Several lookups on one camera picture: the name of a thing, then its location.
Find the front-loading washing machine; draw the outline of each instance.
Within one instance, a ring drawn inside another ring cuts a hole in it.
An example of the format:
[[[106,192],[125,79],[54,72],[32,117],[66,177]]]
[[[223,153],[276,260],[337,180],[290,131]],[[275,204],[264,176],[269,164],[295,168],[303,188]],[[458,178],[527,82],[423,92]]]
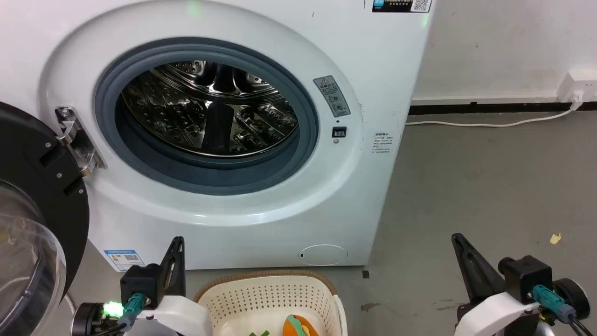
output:
[[[0,181],[68,268],[367,263],[431,0],[2,7]]]

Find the teal connector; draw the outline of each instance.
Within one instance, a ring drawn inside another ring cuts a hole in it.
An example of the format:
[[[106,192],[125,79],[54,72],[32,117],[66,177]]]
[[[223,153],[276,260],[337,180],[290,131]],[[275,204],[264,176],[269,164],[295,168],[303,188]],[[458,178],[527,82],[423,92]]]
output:
[[[118,320],[119,325],[127,325],[122,331],[127,332],[133,327],[137,316],[139,316],[144,308],[145,296],[143,294],[133,294],[133,296],[128,299],[127,305],[124,306],[122,317]]]
[[[563,323],[570,324],[570,315],[576,317],[576,310],[564,302],[558,294],[543,285],[533,287],[533,299],[541,306],[551,310]]]

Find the white wall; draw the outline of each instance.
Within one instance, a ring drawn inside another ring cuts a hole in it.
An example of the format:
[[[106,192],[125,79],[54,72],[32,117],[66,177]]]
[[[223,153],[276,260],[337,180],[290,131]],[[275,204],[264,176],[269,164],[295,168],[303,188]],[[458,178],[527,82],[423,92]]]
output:
[[[596,0],[434,2],[418,105],[554,101],[569,69],[597,68]]]

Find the qr code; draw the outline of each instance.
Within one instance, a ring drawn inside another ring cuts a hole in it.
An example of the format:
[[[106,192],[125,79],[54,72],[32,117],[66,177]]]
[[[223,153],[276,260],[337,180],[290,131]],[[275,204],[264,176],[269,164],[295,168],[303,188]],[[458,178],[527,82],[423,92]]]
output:
[[[431,0],[413,0],[411,12],[428,13]]]

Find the yellow paper scrap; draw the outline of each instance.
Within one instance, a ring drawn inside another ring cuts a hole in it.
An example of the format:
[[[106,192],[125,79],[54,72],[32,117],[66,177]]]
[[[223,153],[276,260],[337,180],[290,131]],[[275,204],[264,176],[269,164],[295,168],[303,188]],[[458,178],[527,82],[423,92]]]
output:
[[[556,245],[560,241],[560,239],[562,239],[562,233],[561,232],[558,233],[557,236],[555,234],[552,234],[552,238],[549,240],[549,242],[551,244]]]

